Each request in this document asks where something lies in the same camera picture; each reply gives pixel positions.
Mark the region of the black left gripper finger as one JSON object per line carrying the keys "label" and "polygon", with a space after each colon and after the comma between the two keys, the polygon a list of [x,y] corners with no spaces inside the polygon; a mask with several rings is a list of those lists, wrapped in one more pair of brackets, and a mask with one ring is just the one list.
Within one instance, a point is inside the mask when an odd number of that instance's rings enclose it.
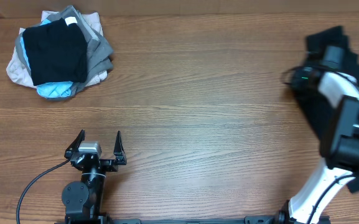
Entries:
{"label": "black left gripper finger", "polygon": [[122,138],[121,138],[121,131],[117,132],[113,154],[115,156],[115,164],[117,164],[117,165],[126,165],[127,164],[127,158],[126,158],[126,154],[124,151]]}
{"label": "black left gripper finger", "polygon": [[75,140],[67,147],[65,150],[64,157],[65,158],[71,158],[75,152],[78,152],[78,148],[80,147],[80,144],[85,139],[85,130],[82,129],[78,136],[75,138]]}

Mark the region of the black t-shirt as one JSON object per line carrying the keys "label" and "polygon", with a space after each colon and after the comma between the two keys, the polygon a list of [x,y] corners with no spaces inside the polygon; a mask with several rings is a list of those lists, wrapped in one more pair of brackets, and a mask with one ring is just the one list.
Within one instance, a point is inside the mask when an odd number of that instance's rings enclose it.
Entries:
{"label": "black t-shirt", "polygon": [[346,171],[351,193],[359,191],[359,56],[341,26],[308,35],[307,55],[292,68],[289,83],[317,135],[328,170]]}

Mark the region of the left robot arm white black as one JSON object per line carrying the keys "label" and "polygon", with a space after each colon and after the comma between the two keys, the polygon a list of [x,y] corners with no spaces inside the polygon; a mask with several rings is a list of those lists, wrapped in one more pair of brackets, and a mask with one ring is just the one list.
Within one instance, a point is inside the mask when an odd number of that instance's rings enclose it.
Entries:
{"label": "left robot arm white black", "polygon": [[127,164],[120,132],[116,135],[114,158],[103,159],[101,153],[99,142],[85,141],[84,130],[66,149],[64,157],[82,176],[62,190],[65,223],[112,223],[110,216],[101,212],[101,204],[106,174]]}

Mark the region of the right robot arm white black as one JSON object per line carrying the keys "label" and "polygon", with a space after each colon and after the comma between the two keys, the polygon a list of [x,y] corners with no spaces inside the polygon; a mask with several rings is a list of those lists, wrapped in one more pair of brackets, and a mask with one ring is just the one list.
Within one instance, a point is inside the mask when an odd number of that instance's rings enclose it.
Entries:
{"label": "right robot arm white black", "polygon": [[328,45],[290,70],[288,85],[320,141],[320,160],[276,223],[328,223],[321,214],[337,193],[359,192],[359,81],[345,70],[346,55],[346,48]]}

